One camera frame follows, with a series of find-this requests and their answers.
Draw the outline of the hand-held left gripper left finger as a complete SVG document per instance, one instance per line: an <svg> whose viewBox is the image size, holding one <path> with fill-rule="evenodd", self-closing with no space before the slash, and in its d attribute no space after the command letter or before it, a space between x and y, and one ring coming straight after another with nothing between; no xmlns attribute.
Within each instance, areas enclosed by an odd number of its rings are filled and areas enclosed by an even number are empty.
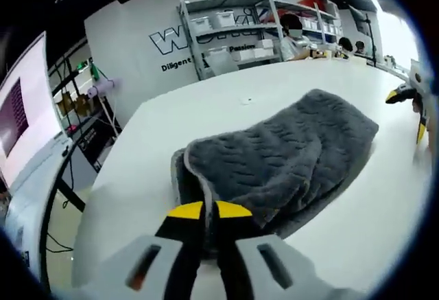
<svg viewBox="0 0 439 300"><path fill-rule="evenodd" d="M189 299L200 266L204 203L172 209L155 235L115 253L99 273L100 299Z"/></svg>

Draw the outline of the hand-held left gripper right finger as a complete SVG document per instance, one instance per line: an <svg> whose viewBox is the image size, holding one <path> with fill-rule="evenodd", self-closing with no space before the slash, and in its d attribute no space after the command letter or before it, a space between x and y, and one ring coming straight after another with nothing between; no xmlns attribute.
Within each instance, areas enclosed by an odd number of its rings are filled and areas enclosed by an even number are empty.
<svg viewBox="0 0 439 300"><path fill-rule="evenodd" d="M316 275L312 262L275 234L262 232L252 212L216 201L217 264L227 299L342 299L343 290Z"/></svg>

